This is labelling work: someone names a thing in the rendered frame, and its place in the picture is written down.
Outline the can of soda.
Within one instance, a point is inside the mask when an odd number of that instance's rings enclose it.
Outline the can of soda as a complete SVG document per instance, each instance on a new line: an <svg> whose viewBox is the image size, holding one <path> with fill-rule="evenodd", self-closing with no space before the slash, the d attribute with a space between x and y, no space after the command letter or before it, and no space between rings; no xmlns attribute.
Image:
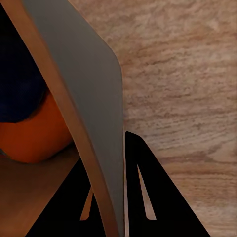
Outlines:
<svg viewBox="0 0 237 237"><path fill-rule="evenodd" d="M27 119L40 105L45 86L26 44L0 31L0 123Z"/></svg>
<svg viewBox="0 0 237 237"><path fill-rule="evenodd" d="M40 105L27 119L0 123L0 154L12 163L43 162L73 141L47 84Z"/></svg>

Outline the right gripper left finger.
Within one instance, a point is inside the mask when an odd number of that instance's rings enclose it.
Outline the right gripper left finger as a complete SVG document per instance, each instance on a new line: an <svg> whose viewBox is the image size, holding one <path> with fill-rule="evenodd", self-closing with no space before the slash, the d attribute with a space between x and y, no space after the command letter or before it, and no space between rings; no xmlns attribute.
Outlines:
<svg viewBox="0 0 237 237"><path fill-rule="evenodd" d="M80 220L90 187L79 158L25 237L106 237L94 193L88 219Z"/></svg>

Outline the trash can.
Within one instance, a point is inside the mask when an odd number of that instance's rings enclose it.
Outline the trash can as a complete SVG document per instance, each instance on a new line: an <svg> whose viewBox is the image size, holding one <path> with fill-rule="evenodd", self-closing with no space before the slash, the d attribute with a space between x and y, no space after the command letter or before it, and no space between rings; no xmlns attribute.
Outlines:
<svg viewBox="0 0 237 237"><path fill-rule="evenodd" d="M0 154L0 237L25 237L78 159L106 237L125 237L123 87L119 61L68 0L0 0L0 31L24 42L72 135L32 164ZM46 86L45 86L46 88Z"/></svg>

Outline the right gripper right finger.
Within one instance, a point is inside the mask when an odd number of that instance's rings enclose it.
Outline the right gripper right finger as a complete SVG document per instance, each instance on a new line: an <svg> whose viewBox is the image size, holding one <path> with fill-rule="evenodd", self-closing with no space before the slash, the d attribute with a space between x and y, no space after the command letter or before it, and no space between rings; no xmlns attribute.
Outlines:
<svg viewBox="0 0 237 237"><path fill-rule="evenodd" d="M144 139L125 133L129 237L211 237ZM157 220L146 216L140 169Z"/></svg>

